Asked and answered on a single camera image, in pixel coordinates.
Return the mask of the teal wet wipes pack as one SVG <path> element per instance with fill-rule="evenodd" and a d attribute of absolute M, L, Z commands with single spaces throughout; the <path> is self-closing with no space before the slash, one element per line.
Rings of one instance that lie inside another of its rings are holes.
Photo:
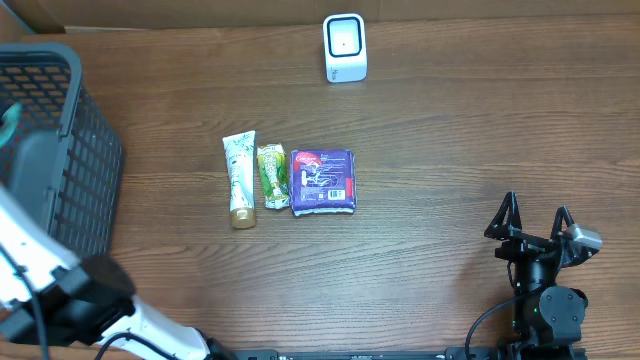
<path fill-rule="evenodd" d="M 6 145 L 20 122 L 22 113 L 22 105 L 20 103 L 2 103 L 1 104 L 1 132 L 0 147 Z"/>

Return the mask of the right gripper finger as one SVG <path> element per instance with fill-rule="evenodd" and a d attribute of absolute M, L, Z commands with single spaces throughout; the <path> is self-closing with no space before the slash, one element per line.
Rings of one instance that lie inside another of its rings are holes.
<path fill-rule="evenodd" d="M 556 211 L 554 223 L 551 230 L 550 239 L 556 241 L 562 236 L 563 229 L 573 225 L 573 217 L 566 205 L 559 207 Z"/>
<path fill-rule="evenodd" d="M 486 230 L 484 236 L 494 240 L 510 240 L 522 232 L 522 223 L 516 193 L 511 191 L 505 197 Z"/>

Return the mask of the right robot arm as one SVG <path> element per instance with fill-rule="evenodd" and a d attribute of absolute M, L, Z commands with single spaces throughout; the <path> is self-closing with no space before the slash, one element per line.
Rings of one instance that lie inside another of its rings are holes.
<path fill-rule="evenodd" d="M 484 236 L 501 242 L 495 257 L 507 262 L 514 297 L 487 310 L 480 322 L 509 306 L 515 337 L 501 339 L 496 359 L 584 359 L 573 344 L 582 338 L 588 298 L 579 289 L 561 286 L 564 268 L 578 266 L 602 247 L 598 232 L 579 225 L 567 207 L 557 209 L 550 236 L 523 231 L 516 194 L 508 192 Z"/>

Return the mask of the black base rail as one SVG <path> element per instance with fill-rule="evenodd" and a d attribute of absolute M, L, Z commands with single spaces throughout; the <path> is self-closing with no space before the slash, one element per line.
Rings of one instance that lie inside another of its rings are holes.
<path fill-rule="evenodd" d="M 464 347 L 449 347 L 441 351 L 391 351 L 391 352 L 289 352 L 276 350 L 236 350 L 233 358 L 238 360 L 466 360 Z M 474 360 L 511 359 L 499 355 L 494 348 L 470 348 Z M 588 359 L 585 349 L 574 350 L 573 359 Z"/>

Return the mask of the white barcode scanner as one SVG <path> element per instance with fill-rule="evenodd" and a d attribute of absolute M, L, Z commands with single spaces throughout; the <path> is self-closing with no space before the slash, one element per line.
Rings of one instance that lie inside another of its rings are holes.
<path fill-rule="evenodd" d="M 356 13 L 328 16 L 322 25 L 326 78 L 329 83 L 366 78 L 368 56 L 365 22 Z"/>

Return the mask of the white cream tube gold cap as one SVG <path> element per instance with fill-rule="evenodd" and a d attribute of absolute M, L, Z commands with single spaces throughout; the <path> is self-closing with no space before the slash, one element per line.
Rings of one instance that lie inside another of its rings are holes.
<path fill-rule="evenodd" d="M 230 180 L 230 219 L 236 229 L 256 224 L 254 200 L 254 130 L 223 138 Z"/>

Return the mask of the purple sanitary pad pack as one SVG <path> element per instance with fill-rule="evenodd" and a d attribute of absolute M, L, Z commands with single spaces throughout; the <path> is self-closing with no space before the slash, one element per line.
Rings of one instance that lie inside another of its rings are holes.
<path fill-rule="evenodd" d="M 296 217 L 353 214 L 357 206 L 355 156 L 347 149 L 293 150 L 288 185 Z"/>

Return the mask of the green yellow snack pouch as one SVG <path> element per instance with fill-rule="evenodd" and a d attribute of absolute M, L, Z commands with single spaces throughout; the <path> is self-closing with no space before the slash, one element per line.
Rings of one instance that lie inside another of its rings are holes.
<path fill-rule="evenodd" d="M 280 143 L 260 146 L 257 162 L 265 207 L 281 210 L 290 204 L 286 153 Z"/>

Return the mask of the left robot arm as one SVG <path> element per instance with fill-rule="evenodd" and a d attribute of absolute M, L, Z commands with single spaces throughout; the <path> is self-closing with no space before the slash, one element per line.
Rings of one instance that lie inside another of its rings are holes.
<path fill-rule="evenodd" d="M 84 259 L 52 239 L 7 191 L 1 192 L 1 335 L 37 345 L 99 345 L 142 359 L 229 359 L 200 330 L 145 303 L 129 275 L 108 255 Z"/>

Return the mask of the grey plastic mesh basket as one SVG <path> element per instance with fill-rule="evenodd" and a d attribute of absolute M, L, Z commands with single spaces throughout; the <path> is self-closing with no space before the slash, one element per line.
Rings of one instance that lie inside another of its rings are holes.
<path fill-rule="evenodd" d="M 108 253 L 125 150 L 83 86 L 78 55 L 60 43 L 3 44 L 2 103 L 22 105 L 1 147 L 2 185 L 77 256 Z"/>

